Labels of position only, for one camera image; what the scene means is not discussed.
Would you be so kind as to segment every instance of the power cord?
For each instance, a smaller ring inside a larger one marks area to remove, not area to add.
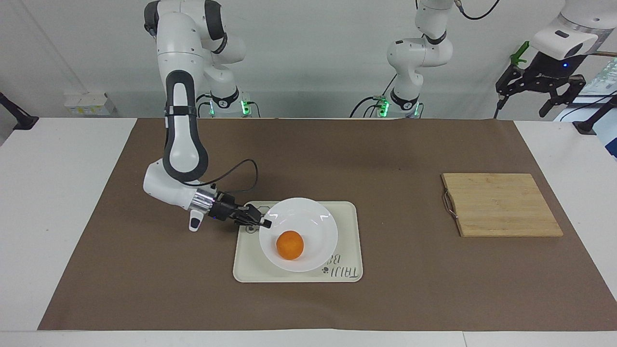
[[[358,102],[358,104],[354,107],[354,110],[351,111],[351,114],[349,115],[349,118],[353,118],[355,111],[358,109],[358,107],[360,107],[360,105],[362,105],[363,103],[369,101],[369,100],[373,100],[375,97],[374,96],[369,96],[367,98],[362,99],[360,102]]]
[[[418,104],[418,107],[416,108],[416,112],[418,111],[418,109],[420,108],[420,106],[422,106],[422,111],[418,112],[418,114],[420,115],[420,116],[418,117],[418,119],[422,119],[422,114],[424,113],[424,103],[423,103],[423,102],[421,102],[421,103],[419,103],[419,104]]]
[[[493,12],[493,10],[495,9],[495,7],[497,7],[497,4],[500,2],[501,0],[496,0],[495,3],[493,4],[493,6],[491,6],[491,8],[488,10],[488,12],[486,12],[485,14],[481,15],[480,17],[470,17],[469,15],[467,15],[467,13],[465,13],[465,10],[463,9],[463,3],[461,2],[461,0],[454,0],[454,4],[458,7],[458,10],[463,14],[463,16],[469,20],[481,20],[482,18],[488,16],[491,12]]]
[[[365,110],[364,110],[364,114],[362,115],[362,118],[366,118],[366,113],[368,112],[368,110],[373,109],[373,111],[375,111],[375,109],[377,108],[377,106],[375,105],[371,105],[368,106]]]
[[[392,77],[392,80],[390,80],[390,83],[387,84],[386,89],[384,89],[384,92],[381,93],[381,96],[386,95],[387,90],[390,88],[390,86],[392,85],[392,83],[394,83],[394,80],[396,79],[396,76],[398,74],[395,74],[394,77]],[[377,100],[377,102],[375,102],[375,108],[373,108],[373,110],[371,111],[371,115],[368,118],[373,118],[373,112],[375,112],[375,110],[377,109],[377,106],[379,105],[379,100]]]
[[[246,104],[247,104],[247,105],[255,105],[255,107],[257,107],[257,116],[258,116],[259,118],[261,118],[261,117],[262,117],[262,113],[261,113],[261,112],[259,112],[259,105],[258,105],[255,101],[248,101]]]
[[[200,96],[198,96],[198,97],[197,97],[197,99],[195,100],[195,102],[199,102],[199,100],[200,100],[201,98],[210,98],[210,99],[212,99],[212,95],[210,95],[210,94],[201,94]]]
[[[591,106],[591,105],[595,105],[595,104],[597,104],[598,102],[600,102],[600,101],[602,101],[602,100],[604,100],[604,99],[606,99],[606,98],[610,98],[610,97],[614,96],[614,95],[615,95],[615,93],[617,93],[617,90],[616,90],[616,91],[614,91],[614,92],[612,92],[612,93],[610,93],[609,95],[604,96],[602,99],[598,99],[598,100],[596,100],[596,101],[594,101],[594,102],[592,102],[592,103],[589,103],[589,104],[583,105],[583,106],[581,106],[581,107],[577,107],[577,108],[575,108],[575,109],[571,110],[570,112],[566,113],[565,115],[563,115],[561,118],[559,118],[559,121],[561,122],[561,121],[562,121],[562,120],[563,120],[563,119],[564,119],[567,115],[569,115],[570,113],[572,113],[572,112],[574,112],[574,111],[578,111],[578,110],[580,110],[580,109],[584,109],[585,107],[589,107],[589,106]]]
[[[201,118],[201,115],[199,114],[199,110],[201,109],[201,107],[203,105],[208,105],[210,104],[209,102],[202,102],[201,104],[199,104],[199,106],[197,106],[197,118]]]
[[[180,180],[178,180],[178,182],[184,184],[185,186],[207,186],[207,185],[211,185],[211,184],[216,183],[216,182],[222,180],[223,178],[227,177],[230,173],[234,172],[234,170],[236,170],[240,165],[244,164],[245,162],[251,162],[253,164],[253,166],[255,167],[255,181],[253,182],[253,185],[250,188],[248,188],[248,189],[224,191],[223,193],[240,193],[240,192],[243,192],[243,191],[250,191],[253,188],[255,188],[255,186],[257,186],[257,181],[259,180],[259,168],[257,167],[256,161],[254,161],[251,158],[245,159],[245,160],[237,163],[236,166],[232,167],[229,171],[225,172],[220,177],[213,179],[212,181],[208,181],[208,182],[200,183],[200,184],[196,184],[196,185],[191,184],[191,183],[182,182]]]

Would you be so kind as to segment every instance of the beige tray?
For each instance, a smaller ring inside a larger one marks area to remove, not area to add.
[[[277,201],[251,201],[261,213],[266,213]],[[320,201],[327,208],[339,230],[334,254],[323,266],[308,272],[289,272],[272,264],[259,245],[259,231],[240,227],[234,278],[243,283],[258,282],[357,282],[362,277],[362,254],[355,206],[347,201]]]

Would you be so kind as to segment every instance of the white table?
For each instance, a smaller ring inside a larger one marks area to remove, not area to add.
[[[0,146],[0,346],[617,344],[617,332],[36,332],[134,124],[43,118]],[[617,296],[617,162],[569,123],[516,126]]]

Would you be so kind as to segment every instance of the cutting board handle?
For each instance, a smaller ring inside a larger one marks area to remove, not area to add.
[[[454,218],[455,220],[458,219],[458,216],[456,214],[456,212],[454,212],[454,204],[452,204],[452,200],[450,198],[450,195],[448,194],[448,188],[444,188],[444,206],[445,209],[448,211],[448,213],[452,216],[452,218]]]

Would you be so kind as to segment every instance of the white bowl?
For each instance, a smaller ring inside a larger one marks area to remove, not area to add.
[[[272,226],[259,228],[259,243],[268,260],[281,269],[315,270],[334,253],[339,231],[330,211],[320,203],[305,198],[283,200],[272,206],[264,218],[272,221]],[[276,240],[288,230],[294,230],[304,240],[304,250],[294,260],[281,257],[276,250]]]

